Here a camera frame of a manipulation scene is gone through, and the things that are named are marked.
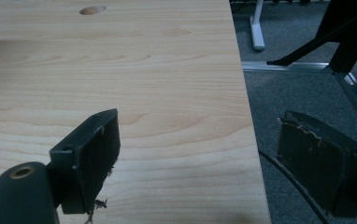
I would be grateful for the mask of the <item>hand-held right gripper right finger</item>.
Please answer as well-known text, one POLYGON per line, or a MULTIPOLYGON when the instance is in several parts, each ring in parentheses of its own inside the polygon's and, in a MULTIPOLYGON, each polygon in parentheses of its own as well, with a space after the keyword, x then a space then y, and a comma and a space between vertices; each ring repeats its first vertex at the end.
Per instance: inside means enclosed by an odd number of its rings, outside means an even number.
POLYGON ((277 159, 335 217, 357 216, 357 142, 309 115, 287 111, 277 159))

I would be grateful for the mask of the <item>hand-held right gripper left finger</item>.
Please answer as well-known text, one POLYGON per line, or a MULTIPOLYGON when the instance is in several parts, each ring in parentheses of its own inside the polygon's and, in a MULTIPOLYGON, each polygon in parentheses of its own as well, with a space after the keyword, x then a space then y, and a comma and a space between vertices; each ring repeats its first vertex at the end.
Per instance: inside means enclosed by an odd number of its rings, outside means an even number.
POLYGON ((50 150, 49 178, 54 203, 66 214, 90 214, 120 154, 118 111, 85 119, 50 150))

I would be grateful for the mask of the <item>black metal stand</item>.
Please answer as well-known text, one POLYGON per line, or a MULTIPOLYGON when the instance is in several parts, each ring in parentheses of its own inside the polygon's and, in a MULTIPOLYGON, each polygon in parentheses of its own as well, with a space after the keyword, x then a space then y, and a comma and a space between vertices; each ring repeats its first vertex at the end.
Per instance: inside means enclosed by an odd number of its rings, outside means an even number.
POLYGON ((327 42, 338 47, 329 62, 336 73, 348 73, 357 62, 357 0, 330 0, 315 37, 268 65, 288 66, 327 42))

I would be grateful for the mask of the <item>white desk leg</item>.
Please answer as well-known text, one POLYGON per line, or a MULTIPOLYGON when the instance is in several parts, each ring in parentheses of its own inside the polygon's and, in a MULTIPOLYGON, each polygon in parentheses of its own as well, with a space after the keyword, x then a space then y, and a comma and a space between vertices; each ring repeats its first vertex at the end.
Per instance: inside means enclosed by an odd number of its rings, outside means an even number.
POLYGON ((264 50, 264 36, 260 24, 261 13, 263 9, 264 0, 256 0, 256 7, 254 13, 250 16, 250 34, 253 49, 255 51, 264 50))

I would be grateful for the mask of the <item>aluminium frame rail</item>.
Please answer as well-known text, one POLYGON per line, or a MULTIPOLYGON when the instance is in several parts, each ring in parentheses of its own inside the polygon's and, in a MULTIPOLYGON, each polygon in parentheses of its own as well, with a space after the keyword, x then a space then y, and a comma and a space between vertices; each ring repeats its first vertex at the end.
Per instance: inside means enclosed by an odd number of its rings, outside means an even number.
POLYGON ((328 63, 292 63, 290 65, 272 65, 267 62, 242 62, 242 70, 274 71, 274 72, 306 72, 333 75, 339 86, 346 93, 353 108, 357 112, 357 79, 352 73, 334 72, 328 63))

